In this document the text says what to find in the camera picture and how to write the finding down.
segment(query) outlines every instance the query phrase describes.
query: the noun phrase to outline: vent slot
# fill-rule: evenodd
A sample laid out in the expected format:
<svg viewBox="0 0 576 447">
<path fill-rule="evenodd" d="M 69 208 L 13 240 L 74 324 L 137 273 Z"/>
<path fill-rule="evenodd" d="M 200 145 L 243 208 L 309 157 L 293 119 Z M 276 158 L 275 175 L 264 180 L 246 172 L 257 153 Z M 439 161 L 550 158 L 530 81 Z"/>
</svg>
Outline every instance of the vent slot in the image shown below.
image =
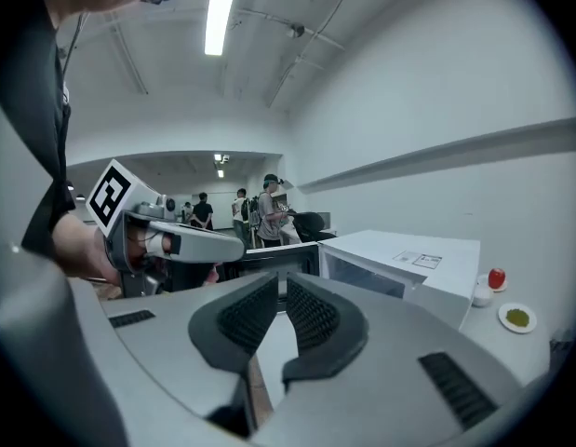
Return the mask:
<svg viewBox="0 0 576 447">
<path fill-rule="evenodd" d="M 122 328 L 123 326 L 140 323 L 141 321 L 145 321 L 146 319 L 150 318 L 155 318 L 155 315 L 147 309 L 142 309 L 141 311 L 135 311 L 133 313 L 126 313 L 125 315 L 111 317 L 109 320 L 112 323 L 112 326 L 115 328 Z"/>
<path fill-rule="evenodd" d="M 434 353 L 418 361 L 464 430 L 482 422 L 496 411 L 496 405 L 448 354 Z"/>
</svg>

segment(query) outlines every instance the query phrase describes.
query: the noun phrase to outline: red fruit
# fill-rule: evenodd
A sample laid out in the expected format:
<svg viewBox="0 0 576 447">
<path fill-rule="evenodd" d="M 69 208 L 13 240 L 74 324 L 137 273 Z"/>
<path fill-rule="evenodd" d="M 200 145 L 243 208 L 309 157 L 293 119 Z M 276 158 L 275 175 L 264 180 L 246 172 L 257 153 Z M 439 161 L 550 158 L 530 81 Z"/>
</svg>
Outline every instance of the red fruit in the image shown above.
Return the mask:
<svg viewBox="0 0 576 447">
<path fill-rule="evenodd" d="M 505 278 L 506 275 L 502 268 L 492 268 L 489 273 L 489 286 L 494 290 L 498 290 L 504 283 Z"/>
</svg>

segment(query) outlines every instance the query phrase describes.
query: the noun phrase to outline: ceiling light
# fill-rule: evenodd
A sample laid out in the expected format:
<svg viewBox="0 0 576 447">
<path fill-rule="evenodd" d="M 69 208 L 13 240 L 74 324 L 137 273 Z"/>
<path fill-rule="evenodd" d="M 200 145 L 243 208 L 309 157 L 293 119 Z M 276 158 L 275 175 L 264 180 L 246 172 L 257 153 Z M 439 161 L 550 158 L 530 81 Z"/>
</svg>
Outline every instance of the ceiling light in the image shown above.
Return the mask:
<svg viewBox="0 0 576 447">
<path fill-rule="evenodd" d="M 228 26 L 228 17 L 233 0 L 209 0 L 207 29 L 205 30 L 205 54 L 220 56 Z"/>
</svg>

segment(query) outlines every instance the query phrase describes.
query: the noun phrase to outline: metal rod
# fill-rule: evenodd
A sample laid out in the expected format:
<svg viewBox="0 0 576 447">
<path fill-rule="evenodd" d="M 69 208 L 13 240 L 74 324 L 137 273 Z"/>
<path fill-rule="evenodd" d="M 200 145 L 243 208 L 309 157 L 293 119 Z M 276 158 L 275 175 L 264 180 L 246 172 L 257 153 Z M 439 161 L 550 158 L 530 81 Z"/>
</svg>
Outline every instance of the metal rod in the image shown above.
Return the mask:
<svg viewBox="0 0 576 447">
<path fill-rule="evenodd" d="M 174 14 L 180 15 L 183 13 L 202 13 L 205 11 L 206 10 L 204 8 L 158 8 L 155 10 L 151 10 L 147 14 L 136 13 L 136 14 L 126 15 L 124 17 L 119 17 L 116 15 L 115 19 L 107 20 L 105 23 L 98 25 L 98 26 L 95 26 L 91 30 L 84 31 L 83 37 L 79 39 L 78 44 L 86 42 L 87 40 L 90 40 L 91 38 L 98 36 L 104 30 L 107 30 L 108 28 L 116 25 L 117 23 L 119 24 L 119 23 L 123 23 L 125 21 L 136 20 L 138 18 L 142 18 L 145 16 L 146 16 L 147 20 L 155 20 L 159 16 L 170 17 Z M 294 23 L 294 21 L 287 20 L 287 19 L 284 19 L 282 17 L 277 17 L 276 15 L 270 15 L 268 13 L 264 13 L 264 12 L 260 12 L 260 11 L 256 11 L 256 10 L 251 10 L 249 8 L 239 8 L 235 12 L 242 14 L 242 15 L 253 15 L 253 16 L 261 17 L 265 20 L 275 21 L 275 22 L 281 23 L 283 25 L 290 25 L 291 23 Z M 312 34 L 312 35 L 315 34 L 315 31 L 313 31 L 307 27 L 304 27 L 304 31 L 307 34 Z M 319 40 L 321 40 L 321 41 L 323 41 L 329 45 L 332 45 L 333 47 L 338 48 L 341 51 L 345 50 L 345 47 L 343 45 L 340 45 L 336 41 L 332 40 L 331 38 L 329 38 L 327 36 L 324 36 L 323 34 L 318 34 L 315 38 L 318 38 Z"/>
<path fill-rule="evenodd" d="M 116 16 L 117 14 L 114 11 L 110 15 L 107 13 L 104 14 L 104 18 L 106 20 L 108 19 L 115 20 Z M 145 83 L 142 80 L 141 73 L 139 73 L 139 68 L 137 68 L 137 65 L 130 56 L 130 50 L 128 49 L 127 40 L 124 37 L 122 27 L 120 26 L 120 23 L 118 21 L 114 22 L 114 27 L 112 28 L 112 35 L 114 36 L 114 43 L 118 47 L 121 56 L 123 57 L 122 61 L 127 67 L 128 71 L 130 72 L 130 76 L 134 80 L 137 90 L 142 94 L 149 94 L 149 91 L 147 90 L 147 87 L 145 87 Z"/>
<path fill-rule="evenodd" d="M 335 13 L 337 13 L 337 10 L 339 10 L 340 6 L 342 5 L 343 0 L 339 0 L 337 2 L 337 5 L 335 5 L 335 7 L 330 11 L 330 13 L 328 14 L 328 16 L 325 18 L 325 21 L 323 21 L 323 23 L 318 27 L 318 29 L 313 33 L 312 38 L 308 41 L 308 43 L 304 46 L 304 49 L 302 50 L 302 52 L 300 53 L 300 55 L 298 55 L 296 57 L 296 60 L 291 63 L 288 68 L 286 69 L 286 71 L 284 72 L 281 80 L 279 81 L 279 84 L 277 85 L 277 88 L 275 88 L 275 93 L 273 95 L 273 98 L 271 99 L 271 101 L 269 102 L 269 104 L 267 104 L 267 108 L 271 108 L 271 106 L 273 106 L 273 103 L 275 102 L 275 99 L 277 98 L 277 95 L 279 94 L 279 91 L 281 90 L 281 88 L 284 86 L 284 83 L 286 82 L 286 79 L 288 79 L 289 74 L 291 73 L 291 71 L 294 69 L 294 67 L 300 62 L 302 61 L 302 58 L 304 57 L 304 54 L 306 53 L 306 50 L 308 49 L 308 47 L 313 43 L 313 41 L 315 41 L 316 38 L 319 37 L 319 35 L 321 33 L 323 33 L 323 31 L 327 28 L 328 24 L 331 22 L 331 19 L 334 17 Z"/>
<path fill-rule="evenodd" d="M 310 65 L 310 66 L 315 67 L 315 68 L 318 69 L 318 70 L 325 70 L 325 68 L 323 68 L 320 64 L 316 64 L 315 62 L 310 61 L 310 60 L 306 60 L 305 58 L 302 58 L 302 57 L 297 58 L 297 59 L 296 59 L 296 62 L 298 62 L 298 63 L 306 63 L 306 64 L 308 64 L 308 65 Z"/>
</svg>

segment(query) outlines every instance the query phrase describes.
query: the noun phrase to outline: white table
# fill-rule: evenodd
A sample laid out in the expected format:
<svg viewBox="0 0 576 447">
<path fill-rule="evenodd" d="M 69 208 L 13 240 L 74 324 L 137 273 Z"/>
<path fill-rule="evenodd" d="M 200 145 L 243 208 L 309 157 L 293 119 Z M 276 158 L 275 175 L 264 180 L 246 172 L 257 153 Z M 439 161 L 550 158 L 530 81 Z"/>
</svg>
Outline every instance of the white table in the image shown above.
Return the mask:
<svg viewBox="0 0 576 447">
<path fill-rule="evenodd" d="M 513 287 L 493 293 L 489 306 L 471 307 L 461 332 L 486 349 L 511 371 L 522 386 L 548 373 L 550 347 L 548 330 L 538 318 L 533 332 L 517 334 L 503 327 L 499 308 L 505 303 L 520 302 L 513 296 Z"/>
</svg>

